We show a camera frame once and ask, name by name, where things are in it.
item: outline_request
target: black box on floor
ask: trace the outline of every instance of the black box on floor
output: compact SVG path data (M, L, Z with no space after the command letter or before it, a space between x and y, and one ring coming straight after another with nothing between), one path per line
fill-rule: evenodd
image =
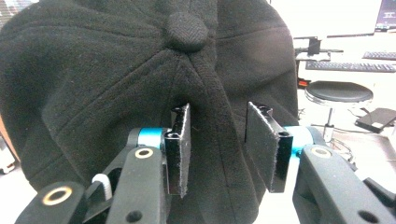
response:
M381 133L394 120L396 120L396 111L387 108L377 108L364 117L357 119L355 125L373 133Z

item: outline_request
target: black stool seat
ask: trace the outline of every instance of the black stool seat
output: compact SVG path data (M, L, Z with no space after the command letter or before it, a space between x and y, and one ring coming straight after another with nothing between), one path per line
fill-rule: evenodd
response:
M373 92L352 82L316 81L306 89L311 95L327 101L357 103L373 99Z

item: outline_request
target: stool leg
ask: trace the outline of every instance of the stool leg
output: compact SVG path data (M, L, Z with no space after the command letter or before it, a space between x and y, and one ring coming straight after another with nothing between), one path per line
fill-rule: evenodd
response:
M332 141L332 131L334 130L334 125L332 124L332 116L334 114L334 109L330 108L329 119L327 124L324 125L323 139L325 142L330 143Z

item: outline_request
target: black fabric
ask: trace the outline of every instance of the black fabric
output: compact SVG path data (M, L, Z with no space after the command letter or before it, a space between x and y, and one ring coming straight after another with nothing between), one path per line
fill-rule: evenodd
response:
M373 99L373 92L353 82L317 81L310 83L307 92L322 100L358 103Z
M132 128L169 127L190 103L188 191L168 223L252 223L264 184L244 150L247 101L296 125L293 55L265 1L42 0L1 31L0 112L42 189L88 186Z

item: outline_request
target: desk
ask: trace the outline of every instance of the desk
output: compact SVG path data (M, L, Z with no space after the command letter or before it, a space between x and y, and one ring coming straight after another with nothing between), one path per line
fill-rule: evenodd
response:
M324 39L322 49L343 49L343 53L332 53L332 62L392 63L362 59L365 51L396 52L396 34L377 33L373 36L358 36ZM298 76L307 80L349 81L361 84L374 93L372 108L385 107L396 110L396 73L363 73L305 70L305 62L300 62Z

